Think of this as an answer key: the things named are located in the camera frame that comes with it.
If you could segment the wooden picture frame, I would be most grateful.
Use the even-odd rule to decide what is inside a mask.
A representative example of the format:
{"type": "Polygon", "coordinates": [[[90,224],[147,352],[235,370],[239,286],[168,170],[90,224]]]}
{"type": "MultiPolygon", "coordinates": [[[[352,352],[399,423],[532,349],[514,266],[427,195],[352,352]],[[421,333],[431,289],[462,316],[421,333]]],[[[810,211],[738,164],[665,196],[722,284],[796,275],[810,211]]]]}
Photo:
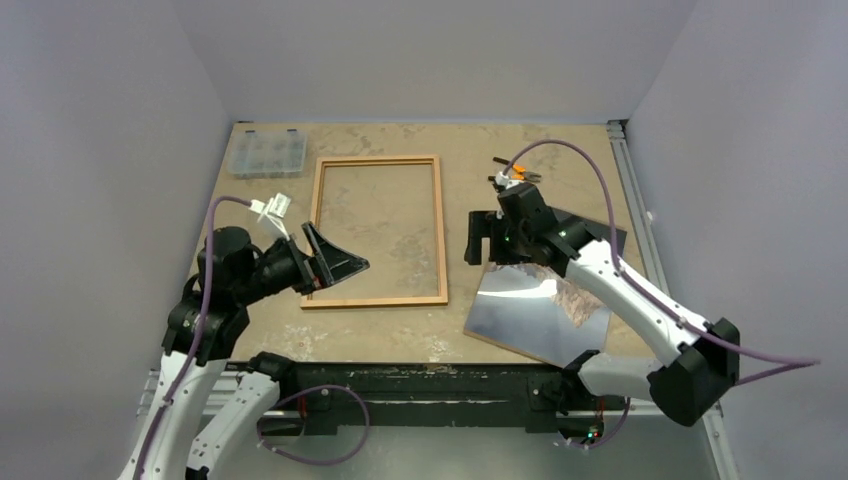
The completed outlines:
{"type": "Polygon", "coordinates": [[[370,266],[305,297],[302,309],[448,304],[438,155],[320,157],[310,219],[329,241],[370,266]]]}

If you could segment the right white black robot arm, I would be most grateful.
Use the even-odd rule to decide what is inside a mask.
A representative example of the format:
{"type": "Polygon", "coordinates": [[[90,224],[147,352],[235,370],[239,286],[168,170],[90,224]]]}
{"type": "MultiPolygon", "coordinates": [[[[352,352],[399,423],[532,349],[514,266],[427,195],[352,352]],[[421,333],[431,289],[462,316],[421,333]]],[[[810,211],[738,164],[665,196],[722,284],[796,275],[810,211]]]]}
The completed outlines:
{"type": "Polygon", "coordinates": [[[649,400],[670,420],[692,426],[739,383],[738,328],[672,301],[627,265],[614,227],[549,206],[533,184],[501,187],[497,201],[496,210],[468,215],[467,264],[547,267],[598,298],[654,354],[585,351],[562,369],[569,404],[584,407],[601,396],[649,400]]]}

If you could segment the landscape photo print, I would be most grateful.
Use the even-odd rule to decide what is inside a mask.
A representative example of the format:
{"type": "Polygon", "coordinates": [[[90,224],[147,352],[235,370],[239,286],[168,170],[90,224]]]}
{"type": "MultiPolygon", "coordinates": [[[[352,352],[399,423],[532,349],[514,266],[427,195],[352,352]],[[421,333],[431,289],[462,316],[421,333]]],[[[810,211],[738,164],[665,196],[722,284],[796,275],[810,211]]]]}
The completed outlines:
{"type": "Polygon", "coordinates": [[[573,281],[535,264],[484,264],[463,332],[564,367],[604,347],[611,310],[573,281]]]}

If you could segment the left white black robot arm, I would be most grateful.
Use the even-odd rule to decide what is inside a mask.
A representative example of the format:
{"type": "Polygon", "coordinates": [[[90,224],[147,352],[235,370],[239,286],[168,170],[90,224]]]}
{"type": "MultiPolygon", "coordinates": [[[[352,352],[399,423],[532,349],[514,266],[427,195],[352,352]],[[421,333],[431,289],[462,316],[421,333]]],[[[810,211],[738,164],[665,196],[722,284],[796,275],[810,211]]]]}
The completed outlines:
{"type": "Polygon", "coordinates": [[[261,352],[248,363],[235,392],[207,424],[208,399],[249,324],[250,305],[291,289],[300,295],[366,271],[369,262],[329,242],[306,222],[306,254],[288,237],[261,251],[235,226],[208,234],[199,271],[171,310],[155,396],[123,479],[210,479],[271,408],[297,399],[291,360],[261,352]]]}

